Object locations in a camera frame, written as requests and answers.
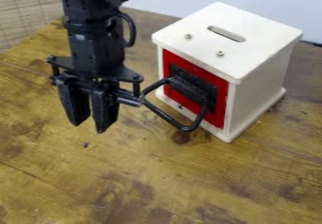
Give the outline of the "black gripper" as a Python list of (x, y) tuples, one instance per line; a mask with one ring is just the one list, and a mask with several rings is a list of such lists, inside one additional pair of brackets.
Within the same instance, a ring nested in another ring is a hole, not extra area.
[(131, 44), (119, 30), (68, 30), (69, 56), (49, 56), (52, 80), (68, 120), (77, 126), (91, 116), (101, 134), (117, 120), (119, 104), (141, 105), (143, 77), (124, 65)]

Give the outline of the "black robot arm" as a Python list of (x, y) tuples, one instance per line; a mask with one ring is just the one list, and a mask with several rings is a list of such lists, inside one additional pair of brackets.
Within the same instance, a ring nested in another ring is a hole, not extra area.
[(127, 0), (61, 0), (71, 54), (49, 56), (52, 85), (72, 125), (95, 120), (103, 133), (121, 104), (139, 105), (143, 77), (124, 65), (136, 41), (135, 22), (119, 10)]

